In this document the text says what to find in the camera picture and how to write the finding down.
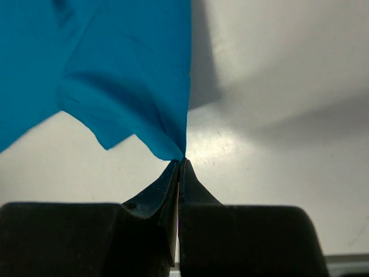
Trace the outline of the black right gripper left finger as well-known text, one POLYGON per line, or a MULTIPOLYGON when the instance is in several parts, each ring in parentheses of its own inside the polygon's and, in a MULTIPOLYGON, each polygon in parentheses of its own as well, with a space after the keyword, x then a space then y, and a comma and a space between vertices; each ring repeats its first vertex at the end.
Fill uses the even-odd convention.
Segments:
POLYGON ((179 162, 172 160, 161 175, 122 205, 135 217, 150 220, 164 231, 170 265, 175 264, 178 229, 179 162))

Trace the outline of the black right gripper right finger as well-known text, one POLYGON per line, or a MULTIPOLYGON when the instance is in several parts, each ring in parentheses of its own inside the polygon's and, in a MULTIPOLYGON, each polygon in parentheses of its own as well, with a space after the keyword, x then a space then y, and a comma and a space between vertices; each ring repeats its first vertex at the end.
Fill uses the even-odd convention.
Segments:
POLYGON ((179 202, 181 204, 222 205, 198 180, 191 161, 184 158, 179 172, 179 202))

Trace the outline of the blue t shirt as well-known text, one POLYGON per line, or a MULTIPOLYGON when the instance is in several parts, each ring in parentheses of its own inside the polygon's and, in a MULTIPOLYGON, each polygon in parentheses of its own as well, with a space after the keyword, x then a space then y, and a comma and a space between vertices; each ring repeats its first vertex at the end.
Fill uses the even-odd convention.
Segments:
POLYGON ((190 1, 2 1, 1 149, 64 111, 182 160, 190 66, 190 1))

